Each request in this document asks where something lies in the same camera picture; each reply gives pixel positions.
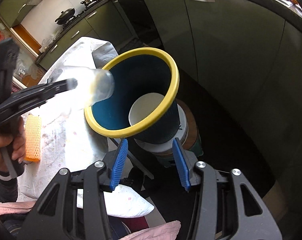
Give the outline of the person's left forearm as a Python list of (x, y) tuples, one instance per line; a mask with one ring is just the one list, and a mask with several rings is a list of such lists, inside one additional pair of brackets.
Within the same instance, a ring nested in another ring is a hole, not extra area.
[[(0, 176), (9, 177), (10, 174), (6, 169), (5, 164), (0, 162)], [(17, 178), (10, 180), (0, 179), (0, 203), (16, 202), (18, 198), (18, 182)]]

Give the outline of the person's left hand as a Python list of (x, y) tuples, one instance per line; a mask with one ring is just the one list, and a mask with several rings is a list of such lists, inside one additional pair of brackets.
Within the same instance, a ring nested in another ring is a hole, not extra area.
[[(11, 134), (0, 134), (0, 149), (6, 147), (13, 143), (13, 152), (11, 159), (13, 161), (17, 160), (20, 164), (25, 158), (25, 131), (24, 131), (24, 120), (19, 117), (19, 132), (17, 135), (13, 136)], [(7, 166), (5, 165), (4, 159), (0, 152), (0, 172), (8, 172)]]

